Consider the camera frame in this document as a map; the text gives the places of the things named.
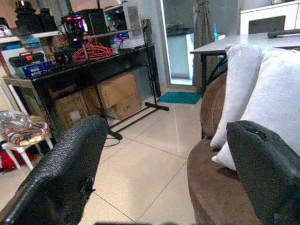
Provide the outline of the black appliance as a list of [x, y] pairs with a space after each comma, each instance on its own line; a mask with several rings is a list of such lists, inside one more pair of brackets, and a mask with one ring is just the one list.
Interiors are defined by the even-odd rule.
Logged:
[[36, 14], [36, 10], [30, 2], [18, 0], [15, 2], [15, 13], [17, 17], [15, 23], [22, 35], [57, 30], [57, 25], [49, 8], [41, 8], [40, 14]]

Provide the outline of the grey curtain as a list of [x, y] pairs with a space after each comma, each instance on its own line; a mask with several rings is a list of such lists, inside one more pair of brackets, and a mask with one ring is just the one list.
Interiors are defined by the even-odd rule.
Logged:
[[[215, 41], [211, 21], [209, 0], [194, 0], [194, 49]], [[194, 54], [193, 86], [198, 89], [202, 84], [201, 56]]]

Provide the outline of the white plastic stool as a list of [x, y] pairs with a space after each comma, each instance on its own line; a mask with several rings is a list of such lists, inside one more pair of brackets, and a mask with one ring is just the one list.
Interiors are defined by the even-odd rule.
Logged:
[[14, 162], [17, 169], [20, 169], [21, 166], [18, 163], [15, 155], [13, 154], [13, 151], [16, 151], [17, 153], [19, 153], [21, 155], [22, 159], [24, 160], [25, 164], [28, 166], [28, 168], [30, 170], [33, 170], [34, 167], [31, 163], [28, 155], [26, 154], [26, 150], [29, 147], [34, 145], [37, 148], [38, 152], [41, 154], [41, 148], [39, 146], [39, 143], [42, 141], [46, 141], [49, 149], [51, 149], [51, 150], [53, 149], [53, 143], [52, 143], [49, 135], [44, 135], [41, 138], [38, 138], [37, 142], [32, 142], [32, 143], [29, 143], [28, 145], [20, 146], [20, 145], [16, 145], [16, 144], [13, 144], [10, 142], [6, 142], [6, 143], [2, 144], [1, 147], [2, 147], [2, 149], [5, 150], [5, 152], [8, 154], [10, 159]]

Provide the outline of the teal floor mat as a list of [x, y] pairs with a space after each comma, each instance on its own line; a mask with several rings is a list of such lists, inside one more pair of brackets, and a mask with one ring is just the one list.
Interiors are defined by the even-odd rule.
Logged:
[[196, 92], [174, 92], [169, 91], [162, 95], [158, 102], [160, 103], [174, 103], [174, 104], [196, 104], [200, 98], [201, 94]]

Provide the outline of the blue carton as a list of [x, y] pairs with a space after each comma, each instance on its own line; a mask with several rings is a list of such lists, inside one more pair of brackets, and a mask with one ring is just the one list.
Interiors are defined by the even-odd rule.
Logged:
[[52, 61], [44, 61], [24, 66], [22, 67], [22, 71], [26, 78], [35, 79], [48, 75], [51, 71], [52, 65]]

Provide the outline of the black computer tower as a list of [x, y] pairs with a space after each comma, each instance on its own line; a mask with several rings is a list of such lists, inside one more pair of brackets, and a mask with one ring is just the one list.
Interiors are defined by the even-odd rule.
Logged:
[[94, 36], [107, 33], [103, 9], [83, 9], [61, 18], [68, 42], [72, 48], [81, 47], [83, 34]]

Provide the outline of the white pillow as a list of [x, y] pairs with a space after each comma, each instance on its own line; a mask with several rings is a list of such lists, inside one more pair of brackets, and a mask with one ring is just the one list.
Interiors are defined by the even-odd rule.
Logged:
[[227, 76], [221, 119], [210, 146], [221, 148], [226, 142], [226, 125], [239, 121], [254, 90], [266, 47], [235, 44], [225, 48]]
[[[300, 156], [300, 51], [267, 48], [262, 56], [254, 90], [240, 120], [276, 132]], [[235, 170], [227, 141], [212, 161]]]

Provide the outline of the red cloth bundle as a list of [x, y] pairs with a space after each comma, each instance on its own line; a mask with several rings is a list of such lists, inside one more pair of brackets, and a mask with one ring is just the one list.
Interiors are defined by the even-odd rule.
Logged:
[[[12, 151], [12, 153], [20, 166], [23, 166], [26, 164], [20, 153], [18, 153], [16, 151]], [[4, 150], [0, 150], [0, 161], [1, 161], [0, 168], [3, 168], [7, 172], [17, 169], [17, 166], [15, 165], [13, 160], [10, 158], [10, 156]]]

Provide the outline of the black desk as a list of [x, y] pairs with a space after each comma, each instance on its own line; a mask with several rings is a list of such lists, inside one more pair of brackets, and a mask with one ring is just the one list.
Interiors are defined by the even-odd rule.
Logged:
[[31, 81], [32, 85], [40, 97], [55, 141], [60, 140], [65, 129], [54, 107], [54, 100], [50, 97], [49, 88], [57, 83], [66, 83], [76, 79], [78, 89], [85, 90], [91, 85], [96, 86], [99, 82], [127, 72], [130, 69], [143, 66], [148, 68], [149, 84], [153, 97], [160, 97], [161, 90], [154, 45], [138, 47], [97, 61], [75, 63], [52, 71], [46, 76], [33, 79]]

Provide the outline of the colourful cushion in plastic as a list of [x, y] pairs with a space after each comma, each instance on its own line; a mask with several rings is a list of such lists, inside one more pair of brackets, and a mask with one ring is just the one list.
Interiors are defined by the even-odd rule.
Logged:
[[8, 143], [17, 146], [35, 144], [49, 132], [49, 125], [39, 116], [0, 111], [0, 137]]

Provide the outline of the white computer case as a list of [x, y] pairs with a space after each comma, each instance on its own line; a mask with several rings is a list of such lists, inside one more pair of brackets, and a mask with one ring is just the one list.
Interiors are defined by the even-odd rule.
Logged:
[[137, 4], [122, 3], [104, 10], [106, 24], [111, 32], [141, 28]]

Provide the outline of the white shelf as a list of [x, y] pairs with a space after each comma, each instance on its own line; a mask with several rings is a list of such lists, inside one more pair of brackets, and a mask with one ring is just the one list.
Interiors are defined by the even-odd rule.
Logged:
[[59, 31], [56, 30], [56, 31], [50, 31], [50, 32], [35, 33], [35, 34], [30, 34], [30, 35], [0, 37], [0, 44], [18, 42], [18, 41], [21, 41], [22, 39], [24, 39], [26, 37], [29, 37], [29, 38], [47, 38], [47, 37], [56, 36], [58, 34], [59, 34]]

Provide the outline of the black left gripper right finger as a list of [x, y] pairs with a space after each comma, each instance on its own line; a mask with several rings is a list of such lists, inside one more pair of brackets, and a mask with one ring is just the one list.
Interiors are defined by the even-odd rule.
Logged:
[[255, 122], [229, 122], [226, 130], [239, 179], [261, 223], [300, 225], [300, 156]]

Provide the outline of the small cardboard box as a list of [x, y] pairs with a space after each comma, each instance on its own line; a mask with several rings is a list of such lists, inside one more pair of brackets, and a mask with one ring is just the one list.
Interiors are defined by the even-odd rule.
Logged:
[[105, 113], [108, 117], [124, 120], [139, 110], [141, 110], [141, 102], [138, 93], [135, 93], [111, 108], [105, 109]]

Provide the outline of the large cardboard box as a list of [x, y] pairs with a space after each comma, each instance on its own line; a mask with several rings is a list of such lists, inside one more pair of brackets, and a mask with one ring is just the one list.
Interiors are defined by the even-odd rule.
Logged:
[[104, 109], [111, 108], [120, 101], [137, 93], [135, 76], [123, 73], [97, 84], [100, 100]]

